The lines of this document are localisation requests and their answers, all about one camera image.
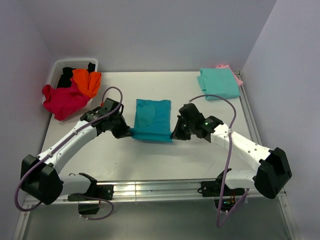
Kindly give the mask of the teal t shirt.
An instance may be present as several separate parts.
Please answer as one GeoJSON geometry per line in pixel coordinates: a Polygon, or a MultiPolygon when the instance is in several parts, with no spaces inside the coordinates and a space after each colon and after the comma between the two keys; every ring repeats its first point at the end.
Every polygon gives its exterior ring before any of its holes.
{"type": "Polygon", "coordinates": [[[137,99],[130,130],[135,140],[171,143],[171,101],[137,99]]]}

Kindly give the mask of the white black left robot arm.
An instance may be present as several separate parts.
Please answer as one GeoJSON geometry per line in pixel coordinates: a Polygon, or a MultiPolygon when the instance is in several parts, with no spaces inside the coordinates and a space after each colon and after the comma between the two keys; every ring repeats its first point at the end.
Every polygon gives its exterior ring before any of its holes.
{"type": "Polygon", "coordinates": [[[98,195],[97,180],[86,173],[61,177],[68,161],[87,143],[110,131],[116,139],[132,136],[123,117],[122,103],[106,98],[102,106],[84,113],[73,129],[55,145],[37,156],[27,155],[21,164],[19,189],[50,205],[63,195],[98,195]]]}

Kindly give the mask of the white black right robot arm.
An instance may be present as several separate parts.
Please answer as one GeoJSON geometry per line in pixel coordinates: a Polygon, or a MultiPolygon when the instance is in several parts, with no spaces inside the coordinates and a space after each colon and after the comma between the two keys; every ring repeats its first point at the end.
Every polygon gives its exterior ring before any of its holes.
{"type": "Polygon", "coordinates": [[[246,189],[256,189],[264,197],[274,199],[292,177],[284,150],[259,145],[230,129],[222,120],[212,115],[204,117],[193,103],[188,103],[179,109],[170,137],[187,141],[193,135],[231,151],[251,167],[250,170],[228,168],[221,172],[210,187],[212,193],[240,195],[246,189]]]}

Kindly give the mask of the orange t shirt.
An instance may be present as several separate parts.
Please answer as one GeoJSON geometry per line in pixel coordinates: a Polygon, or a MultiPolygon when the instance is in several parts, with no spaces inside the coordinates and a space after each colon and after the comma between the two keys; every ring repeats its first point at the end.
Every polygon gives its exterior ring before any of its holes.
{"type": "Polygon", "coordinates": [[[102,74],[100,72],[89,72],[86,69],[74,69],[72,78],[78,89],[90,99],[94,98],[100,89],[102,74]]]}

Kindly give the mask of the folded mint t shirt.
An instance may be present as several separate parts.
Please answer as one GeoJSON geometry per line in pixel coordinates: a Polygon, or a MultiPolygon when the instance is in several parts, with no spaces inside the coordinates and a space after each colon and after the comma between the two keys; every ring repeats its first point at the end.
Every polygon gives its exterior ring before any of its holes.
{"type": "Polygon", "coordinates": [[[240,96],[239,85],[228,68],[201,68],[197,82],[207,101],[220,100],[213,95],[224,99],[233,99],[240,96]]]}

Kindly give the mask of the magenta t shirt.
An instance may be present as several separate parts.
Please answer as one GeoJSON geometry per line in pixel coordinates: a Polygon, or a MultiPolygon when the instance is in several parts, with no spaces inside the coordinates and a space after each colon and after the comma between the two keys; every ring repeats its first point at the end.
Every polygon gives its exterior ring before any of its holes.
{"type": "Polygon", "coordinates": [[[84,108],[90,98],[83,94],[72,81],[70,87],[52,88],[47,84],[42,89],[44,108],[52,113],[56,120],[63,121],[70,115],[84,108]]]}

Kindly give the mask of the folded pink t shirt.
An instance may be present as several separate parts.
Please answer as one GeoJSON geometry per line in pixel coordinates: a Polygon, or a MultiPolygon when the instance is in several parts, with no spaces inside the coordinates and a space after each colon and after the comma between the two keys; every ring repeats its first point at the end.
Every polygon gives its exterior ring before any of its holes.
{"type": "Polygon", "coordinates": [[[241,80],[241,78],[239,77],[240,74],[239,74],[239,73],[235,73],[235,72],[231,69],[231,67],[230,67],[229,64],[220,64],[220,65],[217,65],[216,68],[217,68],[217,69],[228,69],[228,70],[230,70],[231,73],[232,73],[232,75],[233,75],[233,77],[234,77],[234,79],[235,79],[235,81],[236,81],[236,83],[237,83],[237,85],[238,85],[238,87],[241,87],[241,86],[244,84],[244,82],[243,82],[243,81],[241,80]]]}

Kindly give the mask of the black t shirt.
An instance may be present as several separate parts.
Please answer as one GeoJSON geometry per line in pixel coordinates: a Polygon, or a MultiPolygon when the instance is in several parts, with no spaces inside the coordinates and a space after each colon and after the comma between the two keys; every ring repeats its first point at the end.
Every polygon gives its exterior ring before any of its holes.
{"type": "MultiPolygon", "coordinates": [[[[96,69],[96,65],[92,62],[89,62],[87,66],[87,71],[89,73],[94,72],[96,69]]],[[[73,77],[73,70],[75,68],[72,67],[64,67],[62,69],[62,75],[59,78],[57,88],[69,88],[72,85],[71,78],[73,77]]]]}

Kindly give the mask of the white plastic laundry basket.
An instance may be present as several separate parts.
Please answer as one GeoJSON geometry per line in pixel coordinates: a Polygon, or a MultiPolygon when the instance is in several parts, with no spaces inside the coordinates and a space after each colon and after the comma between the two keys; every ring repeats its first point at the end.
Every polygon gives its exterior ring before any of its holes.
{"type": "MultiPolygon", "coordinates": [[[[46,85],[51,85],[52,88],[57,89],[58,81],[60,79],[60,76],[63,74],[63,68],[64,67],[87,70],[89,62],[95,64],[95,71],[94,72],[98,72],[98,61],[96,59],[93,59],[93,58],[87,58],[87,59],[85,59],[85,58],[74,58],[74,59],[57,60],[53,64],[53,67],[52,67],[52,70],[50,72],[49,79],[48,79],[46,85]]],[[[43,95],[42,105],[43,105],[44,101],[45,101],[45,97],[43,95]]]]}

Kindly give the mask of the aluminium table edge rail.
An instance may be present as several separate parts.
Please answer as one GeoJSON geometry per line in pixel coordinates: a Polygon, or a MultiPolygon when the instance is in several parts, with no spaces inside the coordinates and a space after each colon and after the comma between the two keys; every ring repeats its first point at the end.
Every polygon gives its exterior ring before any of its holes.
{"type": "Polygon", "coordinates": [[[98,181],[97,185],[113,185],[111,202],[152,202],[199,200],[197,190],[202,181],[215,181],[214,178],[141,180],[141,181],[98,181]]]}

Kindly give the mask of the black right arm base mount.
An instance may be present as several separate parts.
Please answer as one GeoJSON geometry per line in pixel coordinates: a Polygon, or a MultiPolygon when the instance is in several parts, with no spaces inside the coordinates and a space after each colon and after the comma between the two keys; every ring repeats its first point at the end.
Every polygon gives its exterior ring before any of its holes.
{"type": "MultiPolygon", "coordinates": [[[[216,208],[219,206],[219,197],[221,192],[221,181],[201,181],[200,188],[197,190],[202,197],[214,197],[214,204],[216,208]]],[[[221,211],[230,211],[236,204],[236,197],[240,197],[245,193],[244,188],[230,189],[227,185],[224,186],[223,199],[221,204],[221,211]]]]}

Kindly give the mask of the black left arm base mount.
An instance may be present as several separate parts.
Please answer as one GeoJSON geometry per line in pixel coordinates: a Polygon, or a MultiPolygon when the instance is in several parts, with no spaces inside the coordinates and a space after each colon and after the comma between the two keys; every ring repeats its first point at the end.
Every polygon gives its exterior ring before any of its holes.
{"type": "Polygon", "coordinates": [[[70,194],[67,197],[69,202],[78,202],[78,213],[85,216],[96,215],[101,207],[102,201],[110,201],[113,198],[114,186],[111,184],[97,185],[91,193],[70,194]],[[98,203],[80,203],[98,199],[98,203]]]}

